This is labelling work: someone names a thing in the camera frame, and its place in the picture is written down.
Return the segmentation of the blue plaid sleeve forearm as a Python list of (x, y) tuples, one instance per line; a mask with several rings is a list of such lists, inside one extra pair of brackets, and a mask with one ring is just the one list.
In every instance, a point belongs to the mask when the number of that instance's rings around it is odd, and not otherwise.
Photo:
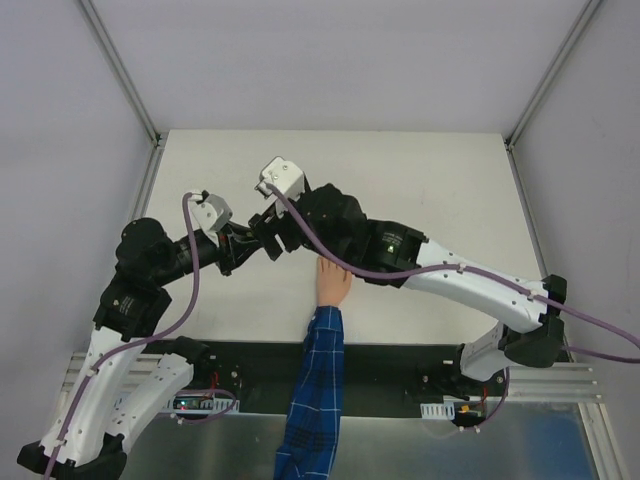
[(318, 307), (276, 451), (275, 479), (327, 479), (339, 444), (344, 393), (344, 331), (337, 307)]

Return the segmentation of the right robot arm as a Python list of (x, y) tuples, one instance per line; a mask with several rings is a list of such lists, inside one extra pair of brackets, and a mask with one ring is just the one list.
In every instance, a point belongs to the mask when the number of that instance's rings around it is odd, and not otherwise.
[(368, 218), (354, 197), (332, 184), (294, 199), (272, 183), (256, 189), (276, 198), (250, 221), (272, 259), (305, 247), (369, 283), (439, 295), (495, 320), (487, 333), (458, 346), (450, 369), (457, 392), (473, 394), (508, 367), (542, 369), (556, 362), (564, 337), (563, 278), (528, 281), (468, 262), (419, 230)]

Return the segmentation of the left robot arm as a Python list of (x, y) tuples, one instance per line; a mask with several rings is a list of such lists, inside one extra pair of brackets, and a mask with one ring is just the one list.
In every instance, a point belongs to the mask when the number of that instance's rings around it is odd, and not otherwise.
[(90, 345), (69, 398), (44, 437), (23, 446), (17, 462), (46, 479), (117, 479), (144, 429), (185, 387), (207, 390), (210, 349), (181, 336), (126, 398), (124, 382), (148, 344), (166, 337), (157, 325), (171, 303), (166, 285), (215, 264), (224, 275), (261, 247), (248, 227), (190, 229), (173, 241), (159, 221), (141, 218), (123, 230), (115, 275), (94, 316)]

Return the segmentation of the person's hand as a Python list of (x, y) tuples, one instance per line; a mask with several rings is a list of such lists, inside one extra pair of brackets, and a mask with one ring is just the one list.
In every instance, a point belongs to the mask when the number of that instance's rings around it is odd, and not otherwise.
[(352, 273), (319, 256), (316, 262), (316, 303), (319, 307), (339, 307), (350, 292)]

